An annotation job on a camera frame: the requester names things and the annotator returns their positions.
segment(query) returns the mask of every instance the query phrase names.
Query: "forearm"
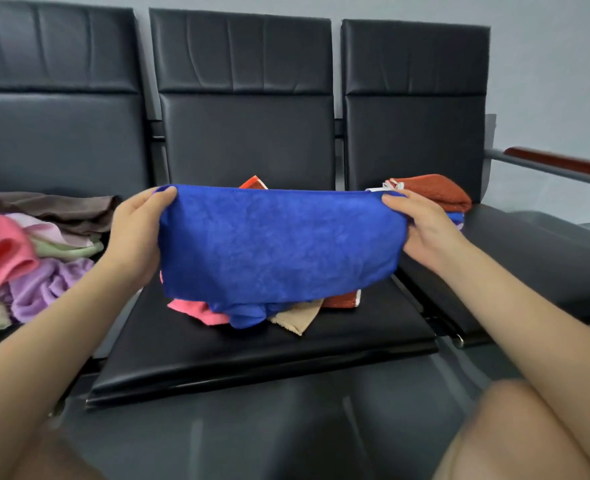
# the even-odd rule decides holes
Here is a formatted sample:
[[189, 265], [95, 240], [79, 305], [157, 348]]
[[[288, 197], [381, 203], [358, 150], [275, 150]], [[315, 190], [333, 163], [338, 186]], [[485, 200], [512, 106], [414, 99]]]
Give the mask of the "forearm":
[[56, 302], [0, 344], [0, 478], [133, 293], [101, 261]]
[[472, 245], [440, 274], [590, 457], [590, 328]]

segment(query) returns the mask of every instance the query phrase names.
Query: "wooden armrest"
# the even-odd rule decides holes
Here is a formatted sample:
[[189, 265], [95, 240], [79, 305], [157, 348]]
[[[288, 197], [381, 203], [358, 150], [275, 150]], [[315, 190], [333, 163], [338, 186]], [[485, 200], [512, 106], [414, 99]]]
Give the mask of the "wooden armrest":
[[567, 157], [558, 155], [556, 153], [542, 152], [540, 150], [533, 150], [531, 148], [523, 148], [521, 146], [512, 146], [504, 151], [505, 155], [524, 160], [542, 163], [557, 168], [564, 168], [585, 175], [590, 175], [590, 160], [583, 160], [581, 158]]

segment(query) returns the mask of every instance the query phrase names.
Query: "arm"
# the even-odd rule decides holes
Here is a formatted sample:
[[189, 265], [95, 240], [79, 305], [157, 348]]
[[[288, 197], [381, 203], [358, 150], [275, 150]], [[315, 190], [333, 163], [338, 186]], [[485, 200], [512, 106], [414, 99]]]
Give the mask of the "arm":
[[384, 196], [413, 218], [404, 251], [437, 273], [506, 352], [590, 458], [590, 328], [468, 242], [442, 209]]
[[105, 255], [56, 302], [0, 343], [0, 479], [159, 263], [159, 217], [176, 195], [153, 189], [122, 203]]

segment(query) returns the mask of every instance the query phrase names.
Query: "armrest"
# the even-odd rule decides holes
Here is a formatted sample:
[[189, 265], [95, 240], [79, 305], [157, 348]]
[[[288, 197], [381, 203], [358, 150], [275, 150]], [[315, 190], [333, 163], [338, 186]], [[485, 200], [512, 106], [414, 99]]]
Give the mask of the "armrest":
[[552, 173], [590, 184], [590, 160], [513, 146], [505, 151], [485, 150], [485, 157]]

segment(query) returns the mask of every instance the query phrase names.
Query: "chair backrest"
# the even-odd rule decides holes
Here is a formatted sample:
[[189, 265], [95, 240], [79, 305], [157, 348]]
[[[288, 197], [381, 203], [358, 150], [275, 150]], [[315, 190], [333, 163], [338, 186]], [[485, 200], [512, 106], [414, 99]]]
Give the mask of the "chair backrest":
[[441, 173], [481, 198], [490, 29], [344, 20], [347, 189]]
[[0, 0], [0, 191], [151, 185], [131, 9]]
[[335, 188], [330, 20], [152, 9], [170, 181]]

